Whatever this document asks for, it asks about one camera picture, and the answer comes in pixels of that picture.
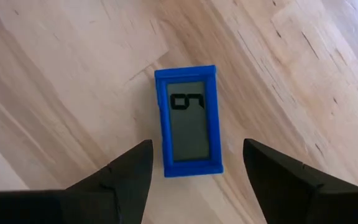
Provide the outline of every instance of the wooden floor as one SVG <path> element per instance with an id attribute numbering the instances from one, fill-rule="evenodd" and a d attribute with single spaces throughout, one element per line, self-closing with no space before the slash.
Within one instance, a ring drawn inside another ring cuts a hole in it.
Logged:
<path id="1" fill-rule="evenodd" d="M 165 179 L 154 70 L 207 64 L 225 173 Z M 0 0 L 0 190 L 152 139 L 144 223 L 265 223 L 244 138 L 358 185 L 358 0 Z"/>

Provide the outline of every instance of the gray screen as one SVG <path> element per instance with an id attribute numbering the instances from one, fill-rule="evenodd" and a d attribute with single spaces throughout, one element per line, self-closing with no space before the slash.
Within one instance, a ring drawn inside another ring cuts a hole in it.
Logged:
<path id="1" fill-rule="evenodd" d="M 203 82 L 168 84 L 173 160 L 209 158 Z"/>

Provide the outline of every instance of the electronic device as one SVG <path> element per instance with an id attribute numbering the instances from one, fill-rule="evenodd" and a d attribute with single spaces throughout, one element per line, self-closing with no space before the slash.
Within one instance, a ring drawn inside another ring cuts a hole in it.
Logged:
<path id="1" fill-rule="evenodd" d="M 223 172 L 214 65 L 155 71 L 165 177 Z"/>

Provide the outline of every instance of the number display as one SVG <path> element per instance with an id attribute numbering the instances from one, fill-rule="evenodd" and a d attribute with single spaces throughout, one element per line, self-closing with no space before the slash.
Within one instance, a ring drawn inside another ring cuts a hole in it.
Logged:
<path id="1" fill-rule="evenodd" d="M 177 100 L 184 99 L 184 105 L 178 105 Z M 171 109 L 173 110 L 186 110 L 190 106 L 190 99 L 198 100 L 198 104 L 204 108 L 204 96 L 202 94 L 183 94 L 183 93 L 174 93 L 171 94 Z"/>

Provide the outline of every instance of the blue frame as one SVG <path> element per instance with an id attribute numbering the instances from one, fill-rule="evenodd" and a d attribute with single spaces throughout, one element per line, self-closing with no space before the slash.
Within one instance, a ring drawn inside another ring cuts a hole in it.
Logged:
<path id="1" fill-rule="evenodd" d="M 160 108 L 164 176 L 223 173 L 215 65 L 156 70 L 154 76 Z M 204 82 L 210 157 L 207 160 L 174 162 L 167 85 L 187 82 Z"/>

